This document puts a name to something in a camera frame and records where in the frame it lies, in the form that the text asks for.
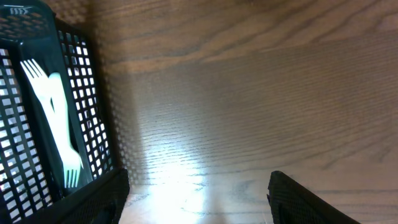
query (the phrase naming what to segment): white utensil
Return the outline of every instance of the white utensil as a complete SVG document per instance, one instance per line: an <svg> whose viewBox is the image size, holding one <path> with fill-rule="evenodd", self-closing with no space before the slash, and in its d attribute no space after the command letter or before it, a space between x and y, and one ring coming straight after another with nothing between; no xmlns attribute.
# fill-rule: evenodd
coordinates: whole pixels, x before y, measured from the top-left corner
<svg viewBox="0 0 398 224"><path fill-rule="evenodd" d="M34 59L23 61L21 65L49 122L63 163L64 187L77 187L83 163L70 143L68 105L60 74L53 73L48 77Z"/></svg>

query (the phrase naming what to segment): black plastic basket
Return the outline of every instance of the black plastic basket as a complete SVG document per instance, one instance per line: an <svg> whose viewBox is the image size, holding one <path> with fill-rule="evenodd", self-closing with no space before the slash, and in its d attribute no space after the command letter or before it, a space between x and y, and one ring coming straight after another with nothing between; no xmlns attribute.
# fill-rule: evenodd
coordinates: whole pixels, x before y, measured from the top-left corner
<svg viewBox="0 0 398 224"><path fill-rule="evenodd" d="M83 162L77 188L63 188L62 160L20 66L32 58L61 76L72 146ZM86 36L46 4L0 3L0 223L49 207L116 167L94 64Z"/></svg>

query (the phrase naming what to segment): brown wooden surface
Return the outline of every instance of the brown wooden surface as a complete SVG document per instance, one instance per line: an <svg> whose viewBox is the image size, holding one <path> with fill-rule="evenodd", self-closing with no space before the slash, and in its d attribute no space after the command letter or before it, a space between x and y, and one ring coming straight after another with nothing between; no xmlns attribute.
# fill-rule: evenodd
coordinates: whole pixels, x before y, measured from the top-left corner
<svg viewBox="0 0 398 224"><path fill-rule="evenodd" d="M398 1L47 2L99 45L121 223L272 223L273 170L398 220Z"/></svg>

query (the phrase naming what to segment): perforated basket side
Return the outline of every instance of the perforated basket side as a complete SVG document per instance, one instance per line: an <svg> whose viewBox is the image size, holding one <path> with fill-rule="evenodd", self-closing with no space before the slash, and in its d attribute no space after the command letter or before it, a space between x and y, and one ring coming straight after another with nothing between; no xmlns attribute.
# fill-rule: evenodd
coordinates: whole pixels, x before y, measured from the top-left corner
<svg viewBox="0 0 398 224"><path fill-rule="evenodd" d="M106 123L98 110L99 89L96 85L92 51L86 37L78 30L62 22L56 25L91 174L96 179L112 170L114 161Z"/></svg>
<svg viewBox="0 0 398 224"><path fill-rule="evenodd" d="M0 49L0 209L16 222L52 204L9 51Z"/></svg>

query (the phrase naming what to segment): wood grain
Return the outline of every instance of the wood grain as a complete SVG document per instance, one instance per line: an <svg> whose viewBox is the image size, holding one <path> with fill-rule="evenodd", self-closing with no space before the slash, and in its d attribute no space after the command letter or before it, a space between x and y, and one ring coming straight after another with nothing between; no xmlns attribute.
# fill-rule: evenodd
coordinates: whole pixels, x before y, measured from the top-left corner
<svg viewBox="0 0 398 224"><path fill-rule="evenodd" d="M272 223L273 170L398 223L397 1L47 2L99 46L121 223Z"/></svg>

